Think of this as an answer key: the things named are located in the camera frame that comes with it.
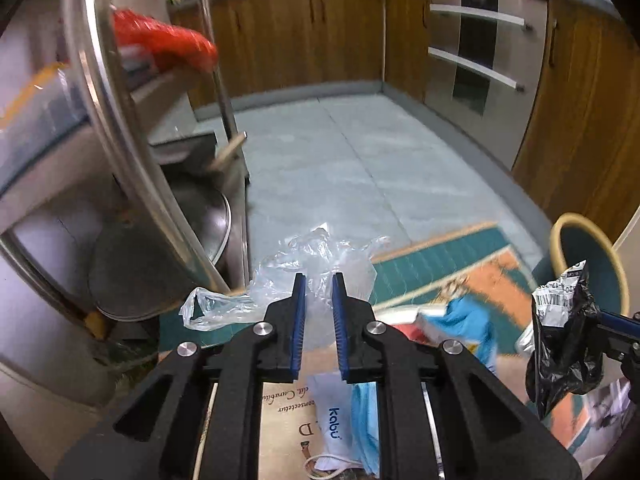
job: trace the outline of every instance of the metal screw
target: metal screw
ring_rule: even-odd
[[[196,343],[192,343],[191,341],[185,341],[184,343],[180,343],[178,345],[178,355],[182,357],[189,357],[196,353],[198,349],[198,345]]]
[[[367,332],[373,335],[380,335],[386,332],[386,325],[382,321],[369,321],[367,323]]]
[[[442,343],[442,349],[451,355],[458,355],[462,352],[462,343],[457,339],[447,339],[444,343]]]
[[[273,325],[267,321],[261,321],[254,325],[255,335],[269,335],[271,332],[273,332]]]

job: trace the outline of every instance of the metal handle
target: metal handle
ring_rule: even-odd
[[[231,139],[222,150],[218,153],[218,156],[213,159],[210,166],[207,168],[207,173],[214,171],[223,171],[226,166],[231,162],[233,156],[238,152],[242,145],[246,141],[246,132],[240,132],[233,139]]]
[[[242,27],[240,25],[240,16],[238,16],[238,11],[234,9],[234,14],[236,15],[236,27],[238,28],[238,32],[242,34]]]
[[[558,20],[554,20],[551,24],[551,38],[549,39],[549,66],[554,68],[556,66],[555,52],[556,52],[556,30],[558,29]]]
[[[186,274],[210,290],[228,292],[175,201],[146,137],[140,135],[142,128],[111,30],[110,1],[63,0],[63,17],[84,106],[119,183]]]
[[[522,92],[524,90],[523,85],[517,83],[510,77],[507,77],[499,72],[496,72],[495,70],[491,70],[490,68],[482,66],[471,60],[465,59],[464,57],[450,54],[449,52],[445,52],[444,50],[440,50],[439,48],[433,48],[432,46],[429,47],[429,55],[468,68],[472,72],[476,72],[480,75],[487,76],[488,78],[491,78],[495,81],[499,81],[500,83],[510,86],[511,88],[519,92]]]
[[[215,43],[215,37],[213,35],[213,21],[211,19],[211,5],[209,0],[198,0],[200,4],[200,19],[202,20],[202,30],[205,37],[211,42]],[[229,100],[229,95],[226,93],[225,84],[222,80],[222,72],[220,72],[220,66],[217,66],[213,71],[213,83],[216,86],[216,95],[218,98],[218,104],[220,105],[220,116],[222,117],[222,125],[225,127],[226,138],[231,139],[236,133],[238,133],[238,126],[236,126],[236,118],[234,116],[234,110]]]
[[[519,16],[512,16],[511,14],[505,14],[503,12],[495,12],[494,10],[476,9],[475,7],[463,7],[458,5],[444,4],[431,4],[429,8],[431,12],[462,14],[463,16],[473,16],[475,18],[481,18],[484,20],[491,20],[492,22],[511,23],[512,25],[517,25],[526,30],[531,30],[531,26],[524,21],[524,18],[521,18]]]

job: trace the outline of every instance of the drawer handle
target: drawer handle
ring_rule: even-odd
[[[549,39],[549,66],[554,68],[556,66],[556,30],[558,29],[558,20],[554,20],[551,24],[551,38]]]
[[[510,86],[511,88],[513,88],[518,92],[524,91],[524,86],[521,85],[520,83],[517,83],[510,77],[507,77],[499,72],[496,72],[495,70],[491,70],[490,68],[482,66],[469,59],[465,59],[464,57],[456,56],[455,54],[445,52],[444,50],[440,50],[439,48],[433,48],[432,46],[429,47],[429,55],[433,57],[437,57],[439,59],[444,59],[445,61],[455,63],[456,65],[468,68],[472,72],[476,72],[477,74],[487,76],[488,78],[493,79],[494,81],[498,81],[502,84]]]
[[[238,32],[242,34],[242,27],[240,25],[240,16],[238,16],[238,11],[234,9],[234,14],[236,15],[236,27],[238,28]]]
[[[444,14],[462,14],[463,16],[473,16],[475,18],[490,20],[491,22],[511,23],[513,25],[522,27],[525,30],[531,30],[531,26],[524,21],[524,18],[521,18],[519,16],[512,16],[511,14],[505,14],[503,12],[495,12],[494,10],[442,4],[431,4],[429,6],[429,9],[431,12],[441,12]]]

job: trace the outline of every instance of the cabinet handle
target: cabinet handle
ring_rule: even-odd
[[[551,25],[551,38],[549,39],[549,66],[556,66],[554,53],[556,51],[556,29],[558,28],[558,20],[554,20]]]
[[[234,9],[234,14],[236,15],[236,27],[238,28],[238,32],[242,34],[242,27],[240,25],[240,16],[238,16],[238,11]]]

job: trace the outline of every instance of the oven handle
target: oven handle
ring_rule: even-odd
[[[455,54],[450,54],[449,52],[445,52],[444,50],[440,50],[439,48],[429,47],[429,55],[433,57],[437,57],[439,59],[443,59],[445,61],[449,61],[455,63],[456,65],[463,66],[464,68],[468,68],[472,72],[476,72],[480,75],[487,76],[494,81],[498,81],[502,84],[505,84],[518,92],[524,91],[524,86],[520,83],[514,81],[510,77],[507,77],[495,70],[491,70],[485,66],[482,66],[474,61],[465,59],[464,57],[456,56]]]
[[[492,22],[511,23],[512,25],[517,25],[524,30],[532,30],[532,27],[529,25],[529,23],[524,21],[524,18],[513,16],[511,14],[505,14],[503,12],[495,12],[494,10],[476,9],[475,7],[462,7],[458,5],[444,4],[431,4],[429,6],[429,9],[431,12],[462,14],[463,16],[473,16],[475,18],[490,20]]]

